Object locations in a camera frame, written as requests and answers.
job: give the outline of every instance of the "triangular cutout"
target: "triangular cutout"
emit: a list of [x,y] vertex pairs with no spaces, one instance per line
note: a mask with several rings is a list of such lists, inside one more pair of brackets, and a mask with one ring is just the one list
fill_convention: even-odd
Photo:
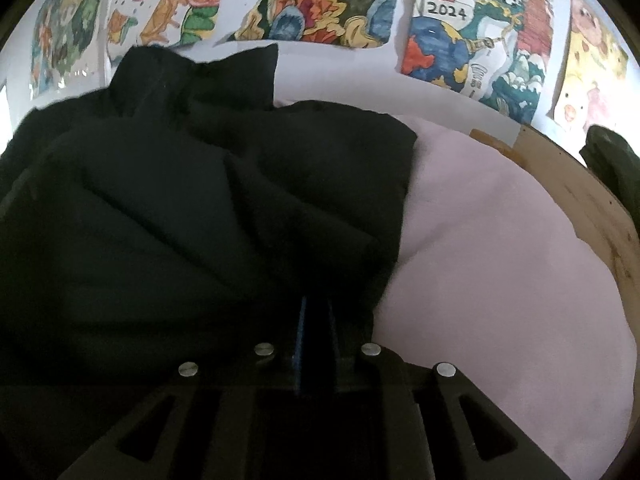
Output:
[[118,449],[133,458],[149,462],[156,451],[162,430],[174,407],[175,397],[165,397],[118,444]]
[[516,439],[486,413],[470,396],[460,397],[460,407],[476,443],[478,455],[484,461],[505,455],[518,447]]

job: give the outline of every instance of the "metal screw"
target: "metal screw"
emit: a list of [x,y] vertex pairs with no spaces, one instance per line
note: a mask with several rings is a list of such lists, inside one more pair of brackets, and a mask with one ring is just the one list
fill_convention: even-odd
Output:
[[375,343],[364,343],[364,345],[360,347],[360,350],[362,350],[364,355],[368,355],[370,357],[379,355],[380,352],[382,352],[380,345],[376,345]]
[[275,349],[273,348],[273,345],[271,343],[260,343],[257,344],[254,348],[255,354],[259,355],[260,357],[267,357],[273,354],[274,350]]
[[456,367],[451,363],[440,363],[436,371],[443,377],[453,377],[456,374]]
[[193,377],[195,374],[198,373],[198,365],[196,363],[192,363],[191,361],[182,363],[178,367],[178,373],[182,377]]

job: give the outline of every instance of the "poster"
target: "poster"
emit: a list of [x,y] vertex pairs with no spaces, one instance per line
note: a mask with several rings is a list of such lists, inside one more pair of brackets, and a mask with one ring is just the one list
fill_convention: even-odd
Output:
[[549,116],[565,135],[561,145],[577,152],[592,124],[616,130],[622,110],[628,55],[585,3],[571,0],[564,73]]
[[258,0],[231,39],[376,47],[389,40],[396,1]]
[[107,51],[119,62],[132,46],[177,46],[208,38],[220,0],[111,0]]
[[553,18],[552,0],[415,0],[401,71],[529,124]]
[[100,0],[45,0],[31,41],[31,99],[100,69]]

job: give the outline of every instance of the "number 2024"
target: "number 2024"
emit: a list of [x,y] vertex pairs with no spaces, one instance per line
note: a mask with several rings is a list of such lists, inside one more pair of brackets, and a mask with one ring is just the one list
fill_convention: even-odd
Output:
[[460,16],[463,21],[466,18],[465,9],[460,9],[458,13],[456,13],[456,8],[453,5],[446,6],[445,4],[440,4],[440,6],[437,6],[434,2],[427,2],[427,12],[430,14],[453,16],[454,18]]

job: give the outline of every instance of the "pillow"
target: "pillow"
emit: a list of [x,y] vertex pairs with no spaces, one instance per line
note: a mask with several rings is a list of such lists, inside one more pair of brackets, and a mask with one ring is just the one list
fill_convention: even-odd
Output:
[[616,282],[537,181],[418,118],[396,270],[375,342],[455,364],[572,479],[622,447],[636,342]]

